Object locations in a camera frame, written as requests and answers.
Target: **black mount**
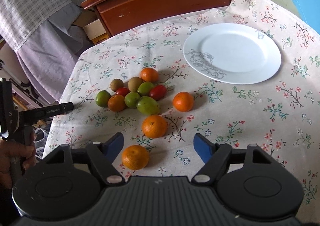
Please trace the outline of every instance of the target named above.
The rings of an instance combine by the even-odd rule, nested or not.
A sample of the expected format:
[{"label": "black mount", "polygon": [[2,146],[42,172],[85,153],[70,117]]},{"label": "black mount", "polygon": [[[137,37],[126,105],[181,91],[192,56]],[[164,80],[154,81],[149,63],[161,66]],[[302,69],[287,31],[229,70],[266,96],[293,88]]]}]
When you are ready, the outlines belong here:
[{"label": "black mount", "polygon": [[[85,149],[61,145],[15,184],[12,197],[23,215],[16,225],[301,225],[294,216],[302,186],[260,147],[232,149],[199,133],[196,142],[211,158],[191,182],[134,176],[125,183],[112,166],[121,133]],[[73,163],[88,164],[91,174]]]}]

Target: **pink flower print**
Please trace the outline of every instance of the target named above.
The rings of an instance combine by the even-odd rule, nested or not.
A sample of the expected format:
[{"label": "pink flower print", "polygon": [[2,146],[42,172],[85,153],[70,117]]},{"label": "pink flower print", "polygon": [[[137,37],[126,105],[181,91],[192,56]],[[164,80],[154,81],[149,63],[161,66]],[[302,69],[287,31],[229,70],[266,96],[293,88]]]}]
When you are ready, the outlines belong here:
[{"label": "pink flower print", "polygon": [[193,115],[189,115],[189,116],[187,117],[187,121],[192,121],[194,118],[195,118],[195,117],[194,117]]},{"label": "pink flower print", "polygon": [[262,149],[263,149],[264,151],[268,151],[268,150],[269,150],[269,147],[270,147],[269,144],[265,144],[265,143],[262,144]]},{"label": "pink flower print", "polygon": [[282,143],[280,142],[280,141],[277,141],[276,142],[276,149],[278,150],[278,149],[281,149],[281,145],[282,145]]},{"label": "pink flower print", "polygon": [[264,138],[266,138],[266,139],[268,139],[268,140],[269,140],[269,139],[272,139],[270,133],[267,133],[267,134],[264,136]]},{"label": "pink flower print", "polygon": [[126,178],[129,178],[130,176],[132,176],[132,173],[130,173],[129,171],[127,172],[127,174],[125,175]]}]

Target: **brown fruit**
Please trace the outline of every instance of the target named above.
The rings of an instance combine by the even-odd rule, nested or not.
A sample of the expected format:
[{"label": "brown fruit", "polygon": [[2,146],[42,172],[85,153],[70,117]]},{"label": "brown fruit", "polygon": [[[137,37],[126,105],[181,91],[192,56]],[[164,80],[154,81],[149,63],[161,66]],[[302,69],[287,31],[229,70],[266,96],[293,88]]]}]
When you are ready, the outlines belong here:
[{"label": "brown fruit", "polygon": [[128,88],[130,92],[136,93],[139,86],[143,83],[142,79],[140,77],[132,77],[128,82]]},{"label": "brown fruit", "polygon": [[111,90],[113,90],[114,92],[116,90],[118,90],[119,88],[124,87],[123,81],[120,79],[113,79],[110,83],[110,88]]}]

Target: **white plate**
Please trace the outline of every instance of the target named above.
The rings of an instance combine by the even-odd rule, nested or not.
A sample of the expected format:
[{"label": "white plate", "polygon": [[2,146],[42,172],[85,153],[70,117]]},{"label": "white plate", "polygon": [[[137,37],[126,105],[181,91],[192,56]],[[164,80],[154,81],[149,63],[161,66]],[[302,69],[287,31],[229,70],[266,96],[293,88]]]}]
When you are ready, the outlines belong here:
[{"label": "white plate", "polygon": [[188,64],[199,73],[231,84],[254,84],[272,77],[281,54],[265,33],[240,24],[220,23],[190,35],[183,45]]}]

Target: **plate rim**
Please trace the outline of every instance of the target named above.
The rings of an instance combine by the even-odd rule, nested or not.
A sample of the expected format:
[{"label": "plate rim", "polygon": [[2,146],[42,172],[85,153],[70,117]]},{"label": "plate rim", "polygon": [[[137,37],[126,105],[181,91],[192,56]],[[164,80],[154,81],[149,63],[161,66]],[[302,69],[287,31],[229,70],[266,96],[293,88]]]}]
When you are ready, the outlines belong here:
[{"label": "plate rim", "polygon": [[187,51],[187,50],[186,50],[186,46],[187,46],[187,44],[188,44],[188,40],[190,40],[191,37],[195,36],[194,34],[199,33],[199,32],[203,32],[204,30],[210,29],[210,28],[212,28],[212,26],[217,26],[217,25],[220,25],[220,26],[221,26],[221,25],[223,25],[223,26],[238,26],[238,27],[241,26],[242,29],[243,29],[243,28],[249,28],[249,29],[251,29],[251,30],[254,31],[254,32],[263,32],[263,31],[260,31],[260,30],[258,30],[258,29],[256,29],[256,28],[253,28],[253,27],[250,27],[250,26],[247,26],[247,25],[243,25],[243,24],[237,24],[237,23],[215,23],[215,24],[211,24],[211,25],[205,26],[205,27],[203,27],[203,28],[201,28],[201,29],[198,29],[197,31],[195,31],[195,32],[193,32],[191,35],[189,35],[189,36],[187,37],[187,39],[185,40],[184,44],[183,44],[183,56],[184,56],[184,59],[187,61],[187,63],[189,64],[189,66],[191,66],[195,71],[197,71],[198,73],[200,73],[200,74],[202,74],[202,75],[204,75],[204,76],[206,76],[206,77],[208,77],[208,78],[210,78],[210,79],[213,79],[213,80],[216,80],[216,81],[220,81],[220,82],[224,82],[224,83],[228,83],[228,84],[237,84],[237,85],[260,83],[260,82],[263,82],[263,81],[266,81],[266,80],[272,78],[272,77],[279,71],[279,69],[281,68],[281,64],[282,64],[281,51],[280,51],[278,45],[276,44],[276,42],[275,42],[272,38],[270,38],[268,35],[266,35],[266,34],[265,34],[266,39],[275,46],[275,49],[276,49],[276,53],[275,53],[275,54],[278,55],[278,59],[277,59],[277,62],[276,62],[276,64],[275,64],[276,68],[275,68],[275,70],[272,72],[272,75],[271,75],[271,74],[270,74],[270,76],[268,75],[268,78],[263,78],[263,79],[259,79],[259,80],[255,80],[255,81],[250,81],[250,82],[225,81],[223,77],[222,77],[222,78],[213,78],[212,75],[206,74],[203,70],[200,70],[200,67],[194,66],[194,64],[193,64],[193,63],[190,63],[190,61],[188,60],[188,58],[190,58],[190,57],[187,57],[187,56],[186,56],[186,51]]}]

